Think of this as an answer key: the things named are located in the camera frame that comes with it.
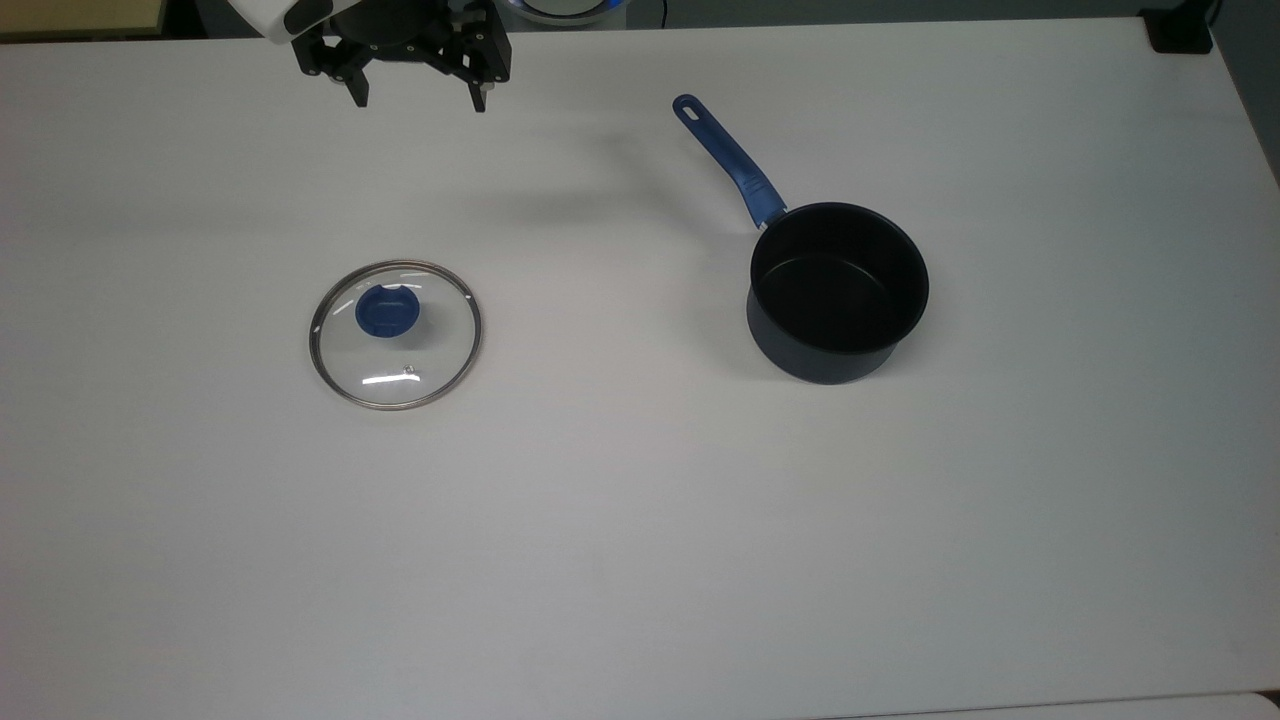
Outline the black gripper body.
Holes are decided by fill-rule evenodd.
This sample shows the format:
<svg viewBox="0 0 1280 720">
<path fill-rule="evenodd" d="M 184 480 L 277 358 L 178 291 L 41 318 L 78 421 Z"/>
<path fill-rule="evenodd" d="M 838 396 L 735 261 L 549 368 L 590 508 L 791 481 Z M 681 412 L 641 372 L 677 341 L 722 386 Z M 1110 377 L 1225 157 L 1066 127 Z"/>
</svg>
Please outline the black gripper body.
<svg viewBox="0 0 1280 720">
<path fill-rule="evenodd" d="M 305 74 L 343 83 L 374 60 L 424 64 L 468 85 L 511 77 L 493 1 L 294 1 L 292 49 Z"/>
</svg>

